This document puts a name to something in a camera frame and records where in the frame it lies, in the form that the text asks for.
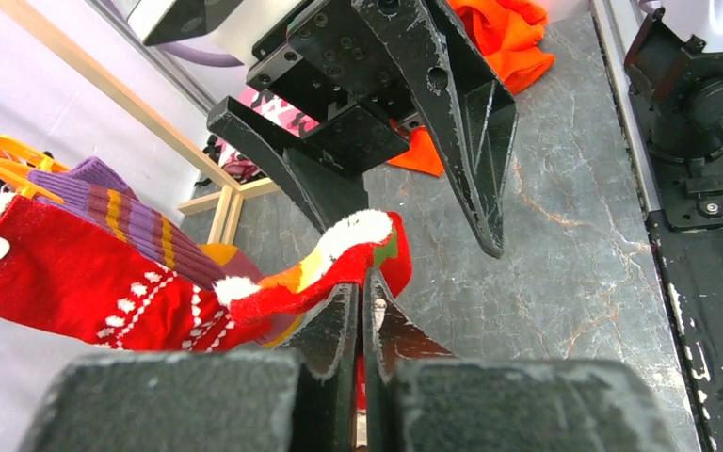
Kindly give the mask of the red white patterned sock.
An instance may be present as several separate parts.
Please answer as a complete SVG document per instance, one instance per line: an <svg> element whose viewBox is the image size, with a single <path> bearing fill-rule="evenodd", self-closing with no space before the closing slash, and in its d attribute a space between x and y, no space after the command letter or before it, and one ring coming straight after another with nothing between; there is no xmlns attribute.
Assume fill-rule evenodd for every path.
<svg viewBox="0 0 723 452"><path fill-rule="evenodd" d="M256 341L268 320L234 321L217 294L50 204L0 194L0 317L98 347L221 351Z"/></svg>

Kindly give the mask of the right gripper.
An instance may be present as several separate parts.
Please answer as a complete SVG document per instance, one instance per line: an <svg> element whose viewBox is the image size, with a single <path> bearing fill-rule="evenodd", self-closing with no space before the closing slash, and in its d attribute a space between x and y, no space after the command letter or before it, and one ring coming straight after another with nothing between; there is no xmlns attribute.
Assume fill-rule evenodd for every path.
<svg viewBox="0 0 723 452"><path fill-rule="evenodd" d="M248 83L317 125L266 172L314 228L369 207L357 176L405 153L421 118L472 232L504 254L516 102L445 1L296 1L250 41Z"/></svg>

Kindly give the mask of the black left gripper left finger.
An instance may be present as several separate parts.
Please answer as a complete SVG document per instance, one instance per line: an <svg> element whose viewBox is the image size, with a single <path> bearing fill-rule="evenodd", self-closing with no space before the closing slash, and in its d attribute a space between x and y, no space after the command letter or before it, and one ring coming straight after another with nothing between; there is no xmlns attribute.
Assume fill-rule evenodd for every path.
<svg viewBox="0 0 723 452"><path fill-rule="evenodd" d="M24 451L350 451L359 289L278 347L91 355L49 387Z"/></svg>

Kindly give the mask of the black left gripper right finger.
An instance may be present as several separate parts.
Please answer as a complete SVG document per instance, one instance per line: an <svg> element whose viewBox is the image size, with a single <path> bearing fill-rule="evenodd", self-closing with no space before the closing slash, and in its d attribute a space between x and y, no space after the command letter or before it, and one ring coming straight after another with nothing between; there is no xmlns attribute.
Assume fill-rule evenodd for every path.
<svg viewBox="0 0 723 452"><path fill-rule="evenodd" d="M362 296L372 451L671 451L650 388L604 360L461 359L417 328L378 270Z"/></svg>

